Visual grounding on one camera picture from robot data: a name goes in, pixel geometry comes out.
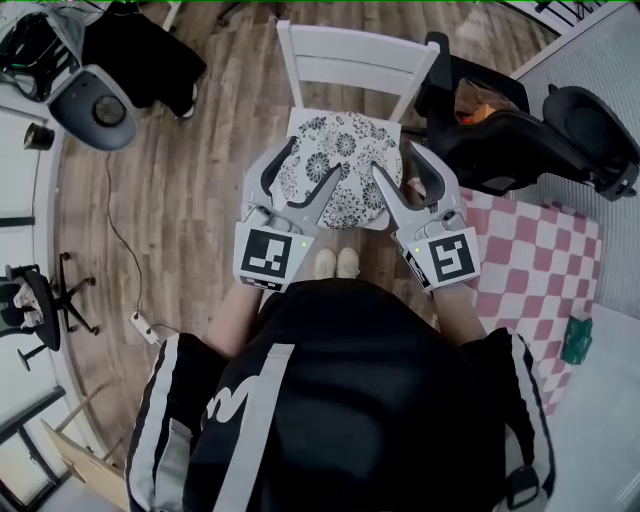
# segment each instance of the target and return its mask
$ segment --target white shoe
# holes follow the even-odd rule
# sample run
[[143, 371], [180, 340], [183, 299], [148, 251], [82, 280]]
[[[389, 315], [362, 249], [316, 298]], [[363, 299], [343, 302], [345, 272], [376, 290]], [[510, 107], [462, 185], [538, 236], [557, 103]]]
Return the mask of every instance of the white shoe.
[[360, 273], [360, 256], [351, 247], [345, 247], [338, 255], [338, 277], [355, 279]]
[[195, 111], [196, 111], [196, 105], [194, 103], [189, 110], [187, 110], [184, 114], [180, 116], [180, 119], [191, 119]]
[[193, 91], [191, 92], [191, 101], [193, 101], [193, 105], [191, 105], [191, 108], [180, 116], [180, 119], [191, 119], [193, 117], [193, 114], [195, 114], [196, 112], [197, 97], [198, 97], [198, 87], [196, 87], [196, 84], [193, 84]]
[[316, 279], [331, 279], [336, 275], [336, 253], [331, 249], [322, 249], [316, 256], [313, 266]]

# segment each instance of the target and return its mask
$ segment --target orange object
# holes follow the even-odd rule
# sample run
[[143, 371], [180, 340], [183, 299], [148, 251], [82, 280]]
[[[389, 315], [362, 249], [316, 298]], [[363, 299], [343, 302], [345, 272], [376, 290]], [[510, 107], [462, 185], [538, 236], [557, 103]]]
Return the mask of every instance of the orange object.
[[495, 108], [491, 108], [486, 103], [480, 105], [473, 113], [473, 122], [479, 123], [480, 121], [484, 121], [487, 117], [493, 114], [496, 111]]

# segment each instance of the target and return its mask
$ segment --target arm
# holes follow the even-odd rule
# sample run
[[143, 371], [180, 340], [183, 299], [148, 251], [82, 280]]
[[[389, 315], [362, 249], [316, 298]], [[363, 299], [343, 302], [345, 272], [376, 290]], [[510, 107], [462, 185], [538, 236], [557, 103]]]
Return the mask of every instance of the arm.
[[440, 332], [455, 345], [461, 347], [465, 343], [480, 340], [487, 333], [473, 309], [469, 297], [469, 289], [463, 284], [444, 286], [433, 290], [433, 300]]
[[202, 338], [209, 347], [231, 359], [248, 341], [263, 290], [234, 281]]
[[433, 298], [442, 335], [471, 362], [505, 424], [505, 498], [496, 510], [512, 510], [528, 500], [523, 511], [544, 510], [553, 493], [555, 461], [529, 348], [507, 329], [487, 336], [466, 286], [438, 288]]
[[262, 290], [234, 283], [203, 338], [169, 338], [160, 349], [136, 418], [125, 471], [132, 512], [182, 507], [193, 437], [227, 359], [240, 352]]

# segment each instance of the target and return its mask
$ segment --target white stripe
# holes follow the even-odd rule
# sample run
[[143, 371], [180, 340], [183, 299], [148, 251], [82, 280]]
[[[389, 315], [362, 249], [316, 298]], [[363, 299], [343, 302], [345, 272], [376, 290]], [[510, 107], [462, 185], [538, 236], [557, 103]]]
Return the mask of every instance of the white stripe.
[[505, 477], [508, 477], [516, 469], [524, 466], [524, 460], [522, 459], [522, 449], [518, 443], [518, 437], [515, 432], [511, 430], [509, 425], [504, 426], [504, 469]]
[[218, 394], [209, 401], [207, 405], [207, 418], [213, 416], [213, 411], [216, 410], [218, 404], [220, 404], [220, 407], [216, 413], [216, 420], [220, 423], [226, 423], [233, 418], [245, 399], [248, 401], [248, 397], [251, 397], [257, 380], [257, 375], [247, 377], [240, 383], [233, 394], [231, 394], [231, 390], [228, 387], [222, 388]]
[[144, 510], [151, 510], [154, 496], [153, 465], [156, 447], [162, 430], [162, 420], [167, 410], [167, 395], [171, 389], [173, 370], [178, 359], [179, 335], [166, 341], [164, 361], [156, 374], [156, 381], [149, 397], [149, 411], [144, 418], [138, 447], [131, 459], [129, 488], [131, 496]]
[[295, 345], [274, 343], [247, 402], [231, 462], [213, 512], [245, 512], [260, 469], [280, 385]]
[[529, 414], [529, 422], [533, 427], [533, 468], [538, 474], [540, 481], [540, 492], [544, 492], [542, 484], [547, 480], [551, 471], [549, 463], [551, 454], [549, 453], [549, 442], [544, 432], [542, 419], [540, 418], [541, 410], [538, 408], [534, 393], [533, 384], [531, 383], [531, 375], [524, 362], [525, 344], [520, 337], [511, 332], [511, 356], [516, 369], [516, 377], [518, 378], [518, 387], [520, 388], [520, 397], [524, 400], [527, 413]]
[[171, 418], [169, 439], [156, 474], [155, 509], [182, 512], [184, 483], [189, 468], [191, 430]]

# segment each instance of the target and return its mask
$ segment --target power strip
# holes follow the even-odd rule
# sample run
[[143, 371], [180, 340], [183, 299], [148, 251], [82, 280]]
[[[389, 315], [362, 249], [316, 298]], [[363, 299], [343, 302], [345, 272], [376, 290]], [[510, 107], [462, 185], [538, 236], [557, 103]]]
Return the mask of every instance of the power strip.
[[131, 320], [133, 326], [144, 336], [144, 339], [147, 340], [150, 345], [160, 345], [160, 336], [158, 336], [156, 330], [151, 327], [151, 324], [147, 322], [147, 319], [142, 316], [142, 313], [134, 312], [129, 320]]

